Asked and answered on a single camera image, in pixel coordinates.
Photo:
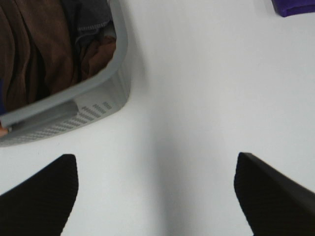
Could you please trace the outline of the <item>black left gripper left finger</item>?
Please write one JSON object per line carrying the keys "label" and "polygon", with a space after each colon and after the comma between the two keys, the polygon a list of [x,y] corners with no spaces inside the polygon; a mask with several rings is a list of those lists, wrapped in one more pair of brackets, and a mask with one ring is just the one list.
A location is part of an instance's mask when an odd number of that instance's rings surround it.
{"label": "black left gripper left finger", "polygon": [[61,235],[78,189],[75,155],[64,154],[0,196],[0,234]]}

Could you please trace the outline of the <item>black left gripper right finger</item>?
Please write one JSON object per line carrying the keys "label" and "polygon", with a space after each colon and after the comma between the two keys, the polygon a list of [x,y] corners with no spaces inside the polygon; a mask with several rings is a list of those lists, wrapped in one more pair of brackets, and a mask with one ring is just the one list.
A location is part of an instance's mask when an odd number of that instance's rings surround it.
{"label": "black left gripper right finger", "polygon": [[234,190],[255,236],[313,236],[315,194],[251,153],[237,158]]}

